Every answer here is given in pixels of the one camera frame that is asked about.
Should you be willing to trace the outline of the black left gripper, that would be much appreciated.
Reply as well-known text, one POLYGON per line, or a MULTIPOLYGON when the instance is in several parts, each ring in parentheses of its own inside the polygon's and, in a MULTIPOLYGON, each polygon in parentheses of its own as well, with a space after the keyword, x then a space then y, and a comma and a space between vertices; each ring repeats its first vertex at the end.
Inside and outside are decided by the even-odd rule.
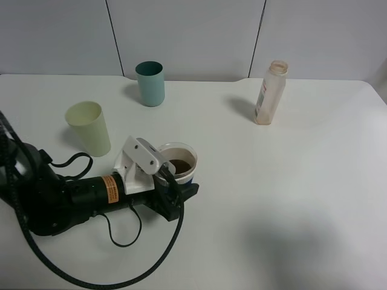
POLYGON ((164 217, 168 222, 180 217, 180 204, 198 193, 197 183, 178 184, 174 188, 165 187, 156 178, 153 178, 154 189, 139 193, 120 195, 120 202, 129 205, 145 205, 156 214, 164 217))

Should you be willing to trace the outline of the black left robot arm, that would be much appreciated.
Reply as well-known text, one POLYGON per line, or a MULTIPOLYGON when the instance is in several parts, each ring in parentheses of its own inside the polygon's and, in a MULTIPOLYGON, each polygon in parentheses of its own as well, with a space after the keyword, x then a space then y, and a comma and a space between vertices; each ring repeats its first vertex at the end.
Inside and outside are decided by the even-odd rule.
POLYGON ((27 226, 38 236, 55 236, 99 214, 144 205, 168 221, 179 217, 179 201, 198 192, 193 183, 197 154, 183 143, 159 148, 129 137, 112 173, 87 178, 60 176, 51 157, 14 140, 1 145, 8 157, 27 226))

